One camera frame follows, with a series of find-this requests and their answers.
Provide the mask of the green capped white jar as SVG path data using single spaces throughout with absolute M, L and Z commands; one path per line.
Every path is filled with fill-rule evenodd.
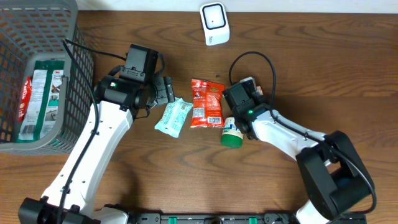
M 226 118 L 221 135 L 221 144 L 230 148 L 240 148 L 243 144 L 243 139 L 243 134 L 235 125 L 235 119 L 233 117 Z

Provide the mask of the red snack bag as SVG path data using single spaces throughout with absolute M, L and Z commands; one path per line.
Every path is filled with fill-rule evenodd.
M 24 86 L 22 88 L 21 102 L 19 105 L 19 121 L 23 121 L 27 108 L 29 106 L 30 98 L 32 94 L 32 80 L 31 77 L 27 77 Z
M 192 79 L 193 114 L 191 128 L 223 128 L 221 109 L 225 86 L 206 80 Z

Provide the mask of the light blue tissue pack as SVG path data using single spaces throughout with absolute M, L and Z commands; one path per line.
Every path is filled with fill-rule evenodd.
M 165 134 L 178 138 L 189 111 L 193 108 L 193 103 L 176 98 L 173 103 L 168 103 L 160 121 L 155 125 L 155 129 Z

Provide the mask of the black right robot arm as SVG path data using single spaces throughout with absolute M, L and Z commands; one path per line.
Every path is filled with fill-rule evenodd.
M 295 159 L 308 202 L 295 213 L 297 223 L 360 222 L 364 212 L 348 210 L 375 186 L 350 138 L 306 129 L 266 103 L 260 87 L 246 80 L 222 92 L 238 129 L 248 139 L 269 143 Z

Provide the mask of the green white package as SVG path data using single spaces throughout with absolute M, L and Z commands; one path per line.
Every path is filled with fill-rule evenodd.
M 32 94 L 16 142 L 34 142 L 48 135 L 57 120 L 64 60 L 38 60 L 34 65 Z

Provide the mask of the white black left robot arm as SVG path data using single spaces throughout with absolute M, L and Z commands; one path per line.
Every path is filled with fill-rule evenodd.
M 149 112 L 175 97 L 170 77 L 156 69 L 157 62 L 164 62 L 161 53 L 132 44 L 124 61 L 90 90 L 93 103 L 75 147 L 41 198 L 24 199 L 21 223 L 136 222 L 136 215 L 119 205 L 94 210 L 97 189 L 139 110 Z

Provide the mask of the orange tissue pack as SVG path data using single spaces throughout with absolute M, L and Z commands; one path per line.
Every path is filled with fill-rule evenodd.
M 263 96 L 264 94 L 263 94 L 263 92 L 262 92 L 262 88 L 260 87 L 260 86 L 257 86 L 256 87 L 256 96 L 257 97 L 260 97 L 260 96 Z

